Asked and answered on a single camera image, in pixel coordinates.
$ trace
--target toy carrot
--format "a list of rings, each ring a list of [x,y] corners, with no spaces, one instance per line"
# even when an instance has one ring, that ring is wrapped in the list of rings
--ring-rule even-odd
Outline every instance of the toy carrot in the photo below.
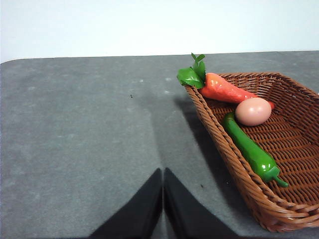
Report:
[[[195,60],[193,67],[178,71],[177,78],[182,85],[195,86],[204,97],[229,103],[238,104],[246,99],[258,97],[234,86],[215,73],[206,74],[205,64],[202,61],[205,56],[201,54],[196,57],[193,53],[191,55]],[[269,104],[273,109],[274,104],[272,102]]]

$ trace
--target basket rim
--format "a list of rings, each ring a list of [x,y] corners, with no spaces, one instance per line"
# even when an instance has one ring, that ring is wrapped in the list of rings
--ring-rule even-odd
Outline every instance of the basket rim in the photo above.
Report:
[[[263,76],[263,77],[280,77],[284,78],[285,81],[289,81],[294,87],[297,87],[303,93],[314,97],[316,100],[319,100],[319,95],[317,93],[301,83],[293,80],[290,77],[287,77],[279,72],[235,72],[235,73],[220,73],[218,74],[222,77],[230,78],[230,77],[255,77],[255,76]],[[213,114],[212,110],[208,107],[206,100],[203,96],[198,92],[197,88],[194,86],[185,86],[186,90],[189,94],[194,94],[194,96],[201,102],[202,106],[206,110],[210,119],[216,125],[219,133],[224,138],[225,142],[232,150],[233,154],[236,156],[236,160],[241,165],[240,171],[241,173],[246,173],[249,180],[250,189],[247,185],[244,184],[244,188],[246,192],[255,200],[258,206],[262,207],[266,212],[275,218],[279,218],[280,221],[288,223],[288,224],[301,224],[301,223],[315,223],[319,225],[319,214],[309,215],[308,212],[312,210],[319,209],[319,203],[314,205],[309,204],[296,204],[292,202],[288,202],[286,199],[280,198],[276,195],[268,185],[266,185],[261,178],[253,172],[249,163],[244,159],[239,149],[233,143],[231,137],[226,133],[223,126],[218,122],[217,118]]]

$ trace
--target white wall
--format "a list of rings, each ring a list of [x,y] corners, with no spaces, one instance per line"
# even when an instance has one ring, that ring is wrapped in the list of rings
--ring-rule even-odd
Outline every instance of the white wall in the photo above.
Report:
[[[319,49],[318,0],[2,0],[1,62]]]

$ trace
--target brown wicker basket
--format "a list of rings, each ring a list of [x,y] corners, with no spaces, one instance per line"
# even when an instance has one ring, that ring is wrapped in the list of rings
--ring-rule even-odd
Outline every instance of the brown wicker basket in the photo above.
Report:
[[[280,73],[220,76],[276,104],[264,124],[242,129],[274,157],[287,188],[264,183],[224,131],[220,122],[236,105],[185,87],[254,218],[271,232],[319,227],[319,96]]]

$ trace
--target pepper stem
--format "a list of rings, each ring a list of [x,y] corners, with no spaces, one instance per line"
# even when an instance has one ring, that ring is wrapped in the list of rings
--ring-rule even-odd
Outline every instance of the pepper stem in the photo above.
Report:
[[[285,181],[281,180],[278,176],[274,176],[274,180],[279,184],[279,186],[287,188],[288,187],[288,183],[286,183]]]

